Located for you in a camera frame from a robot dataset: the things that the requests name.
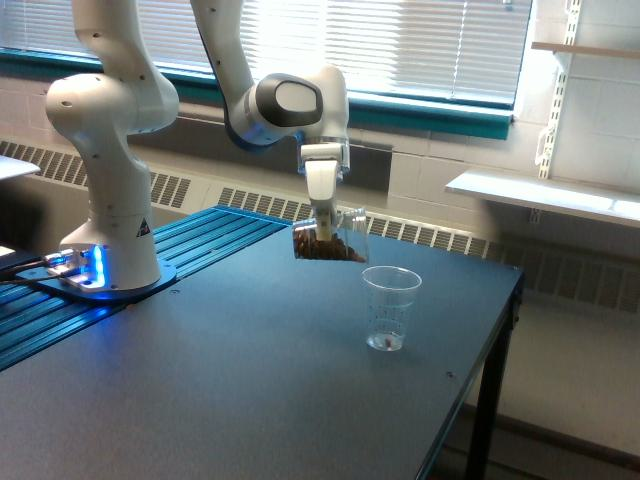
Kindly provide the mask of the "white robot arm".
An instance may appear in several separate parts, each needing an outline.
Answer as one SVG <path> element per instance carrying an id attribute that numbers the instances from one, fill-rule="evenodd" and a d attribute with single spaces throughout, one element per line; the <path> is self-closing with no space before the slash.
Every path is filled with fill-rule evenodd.
<path id="1" fill-rule="evenodd" d="M 255 81 L 240 40 L 241 3 L 195 1 L 191 8 L 231 138 L 259 149 L 296 139 L 316 237 L 330 240 L 336 186 L 350 168 L 343 74 L 327 65 L 309 76 L 274 73 Z M 78 39 L 102 71 L 57 80 L 47 93 L 47 116 L 79 153 L 89 188 L 87 220 L 61 241 L 66 259 L 51 271 L 88 293 L 144 288 L 161 273 L 150 229 L 150 172 L 128 139 L 171 125 L 178 94 L 148 54 L 136 2 L 76 1 L 72 13 Z"/>

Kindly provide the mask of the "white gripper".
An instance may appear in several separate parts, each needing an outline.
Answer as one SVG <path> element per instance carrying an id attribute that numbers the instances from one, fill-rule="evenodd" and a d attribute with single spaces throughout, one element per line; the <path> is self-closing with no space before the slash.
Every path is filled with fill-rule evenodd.
<path id="1" fill-rule="evenodd" d="M 299 171 L 305 176 L 316 222 L 316 239 L 331 241 L 336 215 L 336 185 L 349 172 L 349 146 L 344 142 L 304 144 Z"/>

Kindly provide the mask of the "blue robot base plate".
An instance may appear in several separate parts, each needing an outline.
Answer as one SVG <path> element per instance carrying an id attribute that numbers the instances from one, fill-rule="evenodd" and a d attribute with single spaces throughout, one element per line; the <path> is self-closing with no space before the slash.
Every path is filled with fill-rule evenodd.
<path id="1" fill-rule="evenodd" d="M 45 276 L 46 269 L 44 267 L 36 267 L 19 272 L 17 278 L 20 280 L 28 280 L 29 284 L 34 288 L 52 295 L 96 304 L 121 304 L 138 302 L 164 290 L 176 282 L 177 270 L 174 265 L 161 262 L 159 268 L 161 276 L 155 283 L 146 287 L 129 290 L 112 288 L 100 290 L 91 289 L 87 286 L 78 287 L 73 286 L 70 282 L 52 278 L 34 281 L 36 278 Z"/>

